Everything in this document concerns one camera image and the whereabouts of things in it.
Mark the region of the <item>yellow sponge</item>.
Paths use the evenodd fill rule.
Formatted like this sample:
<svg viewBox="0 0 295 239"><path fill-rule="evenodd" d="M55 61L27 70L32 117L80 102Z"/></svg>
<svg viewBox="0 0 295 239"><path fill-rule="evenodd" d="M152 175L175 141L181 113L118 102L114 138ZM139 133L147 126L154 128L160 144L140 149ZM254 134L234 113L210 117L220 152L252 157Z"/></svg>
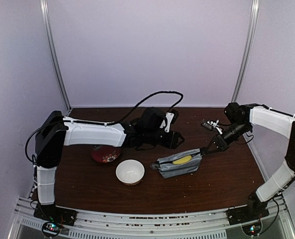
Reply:
<svg viewBox="0 0 295 239"><path fill-rule="evenodd" d="M173 161L172 164L174 164L174 165L185 164L185 163L188 163L191 159L192 159L192 155L187 155L187 156L184 156L180 159Z"/></svg>

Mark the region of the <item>grey zip pouch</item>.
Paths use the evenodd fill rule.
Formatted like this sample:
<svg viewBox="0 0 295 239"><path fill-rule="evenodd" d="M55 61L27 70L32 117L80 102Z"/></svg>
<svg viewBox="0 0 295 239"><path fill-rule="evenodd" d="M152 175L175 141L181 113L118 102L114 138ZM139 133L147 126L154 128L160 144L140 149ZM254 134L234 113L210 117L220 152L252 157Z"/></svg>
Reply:
<svg viewBox="0 0 295 239"><path fill-rule="evenodd" d="M202 156L199 148L159 158L150 167L166 178L193 173L198 170Z"/></svg>

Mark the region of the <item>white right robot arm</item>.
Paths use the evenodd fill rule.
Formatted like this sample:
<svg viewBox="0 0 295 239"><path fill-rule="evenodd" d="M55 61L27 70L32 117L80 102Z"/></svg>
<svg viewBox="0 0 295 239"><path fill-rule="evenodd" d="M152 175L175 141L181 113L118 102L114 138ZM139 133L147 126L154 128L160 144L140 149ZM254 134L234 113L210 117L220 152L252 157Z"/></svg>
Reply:
<svg viewBox="0 0 295 239"><path fill-rule="evenodd" d="M277 133L257 127L248 145L241 139L224 152L204 156L200 174L205 190L201 211L244 205L254 187L282 164L288 141Z"/></svg>

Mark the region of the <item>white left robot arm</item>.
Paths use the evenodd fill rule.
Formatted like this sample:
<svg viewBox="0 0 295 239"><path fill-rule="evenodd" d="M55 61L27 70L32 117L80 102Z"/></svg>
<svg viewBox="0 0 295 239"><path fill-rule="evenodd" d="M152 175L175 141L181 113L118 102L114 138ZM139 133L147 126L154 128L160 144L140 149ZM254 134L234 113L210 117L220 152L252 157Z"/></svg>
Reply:
<svg viewBox="0 0 295 239"><path fill-rule="evenodd" d="M35 136L35 167L40 212L49 221L55 221L60 211L55 204L55 174L65 146L107 145L118 148L139 148L143 144L176 149L185 139L171 130L179 114L176 110L163 111L149 107L142 115L126 121L128 115L112 122L90 121L64 117L53 111Z"/></svg>

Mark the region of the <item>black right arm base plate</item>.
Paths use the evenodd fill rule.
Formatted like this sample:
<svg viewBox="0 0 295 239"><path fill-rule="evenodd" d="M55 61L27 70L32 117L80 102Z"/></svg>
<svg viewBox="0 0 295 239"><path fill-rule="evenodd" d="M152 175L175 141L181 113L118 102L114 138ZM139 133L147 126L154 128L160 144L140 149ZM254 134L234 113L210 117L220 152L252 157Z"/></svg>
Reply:
<svg viewBox="0 0 295 239"><path fill-rule="evenodd" d="M226 211L229 225L243 224L268 216L269 210L264 208L258 212L250 212L248 206L230 208Z"/></svg>

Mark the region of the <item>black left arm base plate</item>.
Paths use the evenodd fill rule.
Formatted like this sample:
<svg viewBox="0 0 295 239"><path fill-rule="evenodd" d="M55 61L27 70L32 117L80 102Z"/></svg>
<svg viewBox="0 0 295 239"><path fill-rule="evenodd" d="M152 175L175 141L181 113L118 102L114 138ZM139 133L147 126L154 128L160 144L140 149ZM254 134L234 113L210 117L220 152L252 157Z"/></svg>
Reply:
<svg viewBox="0 0 295 239"><path fill-rule="evenodd" d="M44 221L51 221L61 225L74 226L77 211L53 205L37 205L33 216Z"/></svg>

